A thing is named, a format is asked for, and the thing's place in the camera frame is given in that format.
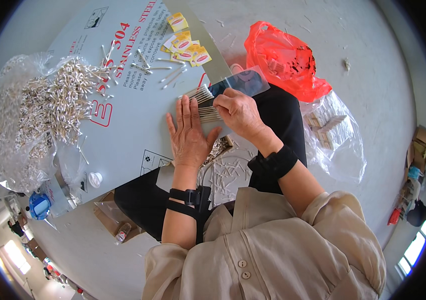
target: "black wrist band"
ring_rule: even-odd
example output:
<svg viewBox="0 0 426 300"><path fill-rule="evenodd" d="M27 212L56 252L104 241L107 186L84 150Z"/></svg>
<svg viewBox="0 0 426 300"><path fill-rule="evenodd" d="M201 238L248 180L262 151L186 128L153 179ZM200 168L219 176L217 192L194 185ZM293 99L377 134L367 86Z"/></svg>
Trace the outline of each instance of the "black wrist band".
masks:
<svg viewBox="0 0 426 300"><path fill-rule="evenodd" d="M174 210L175 212L182 213L184 215L188 215L195 220L199 220L199 212L191 206L184 205L183 203L176 202L173 200L166 201L166 208Z"/></svg>
<svg viewBox="0 0 426 300"><path fill-rule="evenodd" d="M278 153L271 153L267 158L255 156L248 162L248 167L258 176L270 176L280 179L286 175L298 161L298 156L287 145Z"/></svg>
<svg viewBox="0 0 426 300"><path fill-rule="evenodd" d="M170 198L185 201L187 206L199 204L200 193L197 189L170 189Z"/></svg>

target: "red plastic bag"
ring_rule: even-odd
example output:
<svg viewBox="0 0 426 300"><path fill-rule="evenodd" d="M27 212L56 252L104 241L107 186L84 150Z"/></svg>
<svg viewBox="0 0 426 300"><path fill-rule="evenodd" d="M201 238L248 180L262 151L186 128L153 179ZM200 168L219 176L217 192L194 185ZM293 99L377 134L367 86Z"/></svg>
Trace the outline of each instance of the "red plastic bag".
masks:
<svg viewBox="0 0 426 300"><path fill-rule="evenodd" d="M316 62L308 45L265 21L250 27L245 41L246 67L259 65L269 83L298 100L313 102L331 91L325 79L315 77Z"/></svg>

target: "beige shirt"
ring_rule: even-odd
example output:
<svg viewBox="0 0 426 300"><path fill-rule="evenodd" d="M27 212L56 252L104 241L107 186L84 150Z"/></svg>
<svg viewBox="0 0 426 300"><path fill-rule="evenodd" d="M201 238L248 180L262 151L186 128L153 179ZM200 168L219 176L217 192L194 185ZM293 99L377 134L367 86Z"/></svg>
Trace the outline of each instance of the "beige shirt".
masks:
<svg viewBox="0 0 426 300"><path fill-rule="evenodd" d="M319 195L301 218L284 196L240 188L191 250L165 243L145 258L142 299L377 299L383 252L352 194Z"/></svg>

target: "woman's left hand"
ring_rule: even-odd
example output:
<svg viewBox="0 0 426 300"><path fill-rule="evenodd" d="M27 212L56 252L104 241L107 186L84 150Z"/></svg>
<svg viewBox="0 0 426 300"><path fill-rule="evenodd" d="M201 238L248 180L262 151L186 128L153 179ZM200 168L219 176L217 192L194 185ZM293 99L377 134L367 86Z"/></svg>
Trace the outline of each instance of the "woman's left hand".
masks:
<svg viewBox="0 0 426 300"><path fill-rule="evenodd" d="M222 130L221 127L216 127L205 138L199 120L198 102L195 98L190 102L186 95L176 102L178 128L175 129L170 113L166 114L166 123L170 131L171 148L176 167L185 166L198 169L210 154L213 144Z"/></svg>

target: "table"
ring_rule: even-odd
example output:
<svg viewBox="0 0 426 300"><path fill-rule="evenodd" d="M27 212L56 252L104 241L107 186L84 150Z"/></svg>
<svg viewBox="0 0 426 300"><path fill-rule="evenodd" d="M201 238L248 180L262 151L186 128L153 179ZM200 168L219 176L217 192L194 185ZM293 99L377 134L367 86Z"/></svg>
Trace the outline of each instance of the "table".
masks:
<svg viewBox="0 0 426 300"><path fill-rule="evenodd" d="M213 72L216 79L231 75L192 11L182 6L185 4L180 1L168 2L181 9L190 26L192 39L199 39L212 56L213 61L205 64L204 68L216 71ZM156 0L93 0L63 28L49 47L48 52L54 56L50 61L51 67L66 56L84 57L90 64L97 65L103 57L101 45L109 51L114 41L111 59L114 65L122 65L114 74L118 84L114 80L106 82L110 86L106 93L114 95L114 98L106 99L98 93L88 97L93 103L93 117L80 126L80 131L88 136L82 152L89 161L82 171L81 190L77 195L83 203L171 161L173 156L165 115L167 112L175 115L174 105L178 96L210 83L203 67L188 65L188 71L178 78L176 84L162 89L164 82L159 81L180 67L179 64L156 60L170 58L169 53L159 50L173 34L166 21L169 14L165 4ZM132 62L145 65L136 52L138 48L151 66L171 66L173 69L154 70L148 75L137 67L131 67ZM223 127L222 136L230 132L222 121L205 123L203 129L209 132L215 126ZM103 181L97 189L87 180L90 172L102 174ZM43 187L43 190L50 191L55 201L62 197L61 185L55 179L44 185L49 187ZM65 200L61 201L63 208L69 211L64 205Z"/></svg>

